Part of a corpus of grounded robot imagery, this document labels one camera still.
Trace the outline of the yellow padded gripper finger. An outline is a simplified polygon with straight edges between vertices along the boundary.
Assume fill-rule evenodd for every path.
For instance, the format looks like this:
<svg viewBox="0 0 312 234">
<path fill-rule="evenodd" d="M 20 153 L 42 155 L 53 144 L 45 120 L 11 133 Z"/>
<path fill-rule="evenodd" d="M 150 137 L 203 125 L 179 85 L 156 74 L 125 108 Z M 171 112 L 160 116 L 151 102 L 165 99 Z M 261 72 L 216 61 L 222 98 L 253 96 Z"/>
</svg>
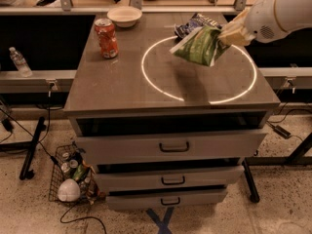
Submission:
<svg viewBox="0 0 312 234">
<path fill-rule="evenodd" d="M 237 46 L 248 46 L 255 38 L 244 25 L 240 23 L 228 23 L 222 29 L 218 35 L 218 39 L 224 45 L 237 45 Z"/>
<path fill-rule="evenodd" d="M 245 26 L 245 20 L 249 13 L 249 8 L 242 11 L 238 16 L 236 16 L 232 21 L 226 24 L 223 29 L 224 30 L 236 30 Z"/>
</svg>

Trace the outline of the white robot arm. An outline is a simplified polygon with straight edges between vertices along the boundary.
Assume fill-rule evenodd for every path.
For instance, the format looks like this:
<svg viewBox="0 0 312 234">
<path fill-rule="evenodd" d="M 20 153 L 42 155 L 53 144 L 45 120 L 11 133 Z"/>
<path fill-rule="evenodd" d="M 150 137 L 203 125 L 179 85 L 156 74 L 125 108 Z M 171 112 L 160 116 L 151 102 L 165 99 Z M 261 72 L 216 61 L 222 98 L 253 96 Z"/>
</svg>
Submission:
<svg viewBox="0 0 312 234">
<path fill-rule="evenodd" d="M 312 0 L 256 0 L 226 24 L 218 36 L 225 45 L 270 43 L 312 27 Z"/>
</svg>

